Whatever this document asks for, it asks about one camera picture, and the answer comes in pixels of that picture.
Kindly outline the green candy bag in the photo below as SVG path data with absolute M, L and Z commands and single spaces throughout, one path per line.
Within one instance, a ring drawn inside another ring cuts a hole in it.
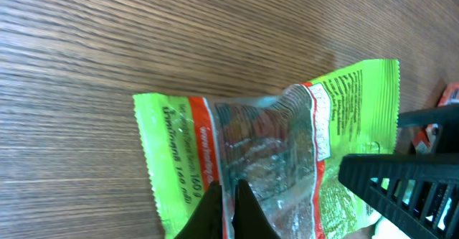
M 342 238 L 379 213 L 338 180 L 347 154 L 391 154 L 399 62 L 364 60 L 280 95 L 133 98 L 158 215 L 179 234 L 212 182 L 222 186 L 223 236 L 233 238 L 235 187 L 247 181 L 282 238 Z

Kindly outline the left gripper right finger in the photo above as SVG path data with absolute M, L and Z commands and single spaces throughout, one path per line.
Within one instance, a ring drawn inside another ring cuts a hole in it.
M 280 239 L 268 222 L 248 182 L 243 179 L 235 187 L 232 226 L 235 239 Z

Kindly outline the red white tissue packet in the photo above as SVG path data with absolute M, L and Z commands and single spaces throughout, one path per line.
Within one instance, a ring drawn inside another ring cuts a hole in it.
M 450 104 L 458 104 L 458 83 L 451 83 L 446 87 L 437 107 Z M 428 124 L 422 129 L 412 140 L 416 153 L 431 154 L 438 132 L 439 125 L 437 123 Z

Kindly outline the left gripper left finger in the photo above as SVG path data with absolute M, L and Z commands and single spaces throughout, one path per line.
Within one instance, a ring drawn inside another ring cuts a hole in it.
M 213 181 L 175 239 L 223 239 L 222 186 Z

